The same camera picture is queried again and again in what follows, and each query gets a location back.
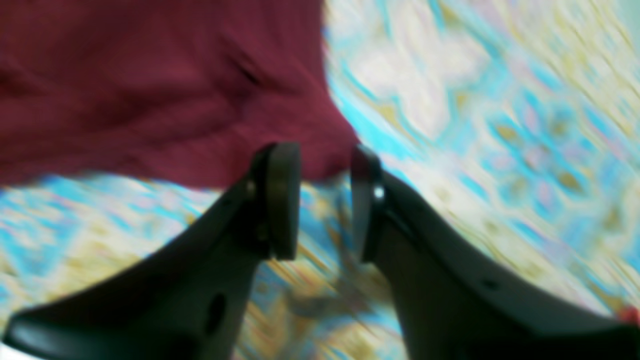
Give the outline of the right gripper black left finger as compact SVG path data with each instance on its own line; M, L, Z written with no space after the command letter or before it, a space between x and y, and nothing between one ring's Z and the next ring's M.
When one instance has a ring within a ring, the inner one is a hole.
M256 269L297 252L300 147L254 155L193 224L89 289L10 317L5 360L228 360Z

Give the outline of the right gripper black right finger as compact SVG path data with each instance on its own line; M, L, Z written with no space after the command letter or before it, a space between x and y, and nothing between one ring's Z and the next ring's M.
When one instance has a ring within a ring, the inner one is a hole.
M352 237L384 275L412 360L637 360L639 327L549 294L468 243L357 145Z

